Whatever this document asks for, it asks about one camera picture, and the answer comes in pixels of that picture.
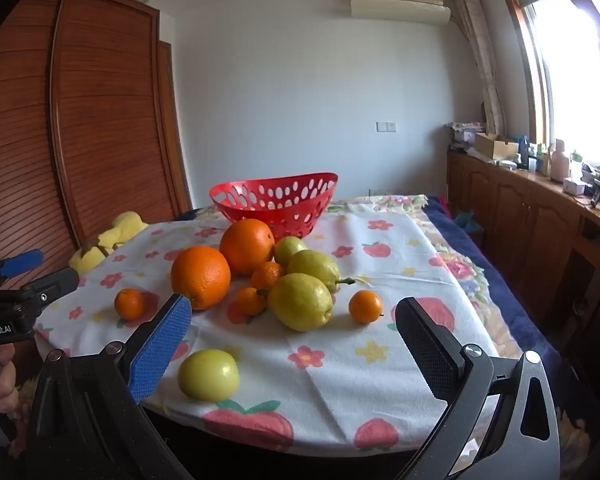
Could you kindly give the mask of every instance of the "tablecloth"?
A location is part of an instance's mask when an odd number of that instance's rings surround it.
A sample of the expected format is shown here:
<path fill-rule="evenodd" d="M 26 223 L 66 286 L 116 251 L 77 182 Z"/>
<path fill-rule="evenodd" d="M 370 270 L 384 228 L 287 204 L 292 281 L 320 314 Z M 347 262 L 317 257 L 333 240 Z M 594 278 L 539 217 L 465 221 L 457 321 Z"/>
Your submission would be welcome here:
<path fill-rule="evenodd" d="M 298 333 L 270 312 L 247 318 L 234 299 L 248 280 L 233 280 L 221 304 L 192 315 L 183 343 L 144 405 L 231 440 L 297 454 L 361 456 L 419 447 L 446 404 L 433 397 L 395 329 L 399 300 L 416 297 L 462 344 L 476 343 L 490 355 L 520 354 L 488 297 L 481 269 L 449 250 L 422 212 L 425 202 L 416 196 L 330 205 L 305 241 L 330 254 L 343 276 L 357 279 L 334 296 L 330 322 Z M 218 247 L 228 225 L 208 208 L 193 221 L 145 229 L 42 313 L 36 331 L 46 348 L 77 356 L 126 341 L 171 295 L 169 272 L 179 251 Z M 113 309 L 125 287 L 140 290 L 148 305 L 135 322 L 122 321 Z M 347 311 L 349 298 L 363 288 L 385 306 L 385 316 L 368 326 Z M 240 371 L 236 394 L 216 405 L 187 399 L 176 382 L 183 359 L 206 348 L 231 353 Z M 485 430 L 493 409 L 490 399 L 476 433 Z"/>

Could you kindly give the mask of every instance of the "beige curtain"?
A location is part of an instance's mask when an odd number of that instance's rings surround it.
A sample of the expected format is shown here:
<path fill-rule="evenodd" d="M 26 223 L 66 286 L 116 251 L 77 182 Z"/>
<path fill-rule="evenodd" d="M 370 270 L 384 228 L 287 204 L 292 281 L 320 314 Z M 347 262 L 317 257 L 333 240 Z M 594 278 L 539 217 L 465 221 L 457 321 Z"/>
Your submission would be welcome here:
<path fill-rule="evenodd" d="M 482 80 L 487 133 L 505 135 L 505 119 L 495 78 L 495 59 L 480 0 L 455 0 L 464 30 L 469 37 Z"/>

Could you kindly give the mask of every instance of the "red basket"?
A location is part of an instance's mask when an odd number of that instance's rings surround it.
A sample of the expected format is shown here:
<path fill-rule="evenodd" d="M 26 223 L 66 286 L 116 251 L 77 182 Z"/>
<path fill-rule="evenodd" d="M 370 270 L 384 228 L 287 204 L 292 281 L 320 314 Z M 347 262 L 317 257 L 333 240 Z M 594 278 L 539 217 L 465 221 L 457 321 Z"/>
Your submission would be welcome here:
<path fill-rule="evenodd" d="M 218 184 L 209 196 L 230 222 L 262 220 L 276 241 L 307 236 L 331 201 L 338 183 L 335 173 L 242 180 Z"/>

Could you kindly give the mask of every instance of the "air conditioner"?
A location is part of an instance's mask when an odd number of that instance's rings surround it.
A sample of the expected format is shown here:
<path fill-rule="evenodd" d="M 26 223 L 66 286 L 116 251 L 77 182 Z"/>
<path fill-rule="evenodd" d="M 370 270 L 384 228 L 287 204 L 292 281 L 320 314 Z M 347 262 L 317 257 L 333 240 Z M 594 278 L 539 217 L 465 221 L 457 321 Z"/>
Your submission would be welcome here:
<path fill-rule="evenodd" d="M 442 0 L 352 0 L 354 18 L 446 25 L 451 10 Z"/>

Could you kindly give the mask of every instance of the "yellow-green fruit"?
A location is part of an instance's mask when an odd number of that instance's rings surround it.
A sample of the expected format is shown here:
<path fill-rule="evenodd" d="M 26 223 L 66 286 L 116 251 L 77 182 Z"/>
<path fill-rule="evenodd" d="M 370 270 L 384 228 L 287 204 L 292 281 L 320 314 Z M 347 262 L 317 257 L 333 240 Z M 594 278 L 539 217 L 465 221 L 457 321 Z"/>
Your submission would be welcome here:
<path fill-rule="evenodd" d="M 285 236 L 276 244 L 273 257 L 276 259 L 277 264 L 282 265 L 283 269 L 286 269 L 291 257 L 305 249 L 306 245 L 300 238 L 296 238 L 295 236 Z"/>
<path fill-rule="evenodd" d="M 309 332 L 331 318 L 331 293 L 323 282 L 308 274 L 286 274 L 267 296 L 269 309 L 289 328 Z"/>
<path fill-rule="evenodd" d="M 199 350 L 184 359 L 178 370 L 183 394 L 202 402 L 228 399 L 240 386 L 235 359 L 222 350 Z"/>
<path fill-rule="evenodd" d="M 354 283 L 354 280 L 347 278 L 340 279 L 340 269 L 326 254 L 307 249 L 294 254 L 286 267 L 286 272 L 302 272 L 323 282 L 329 292 L 336 292 L 340 283 Z"/>

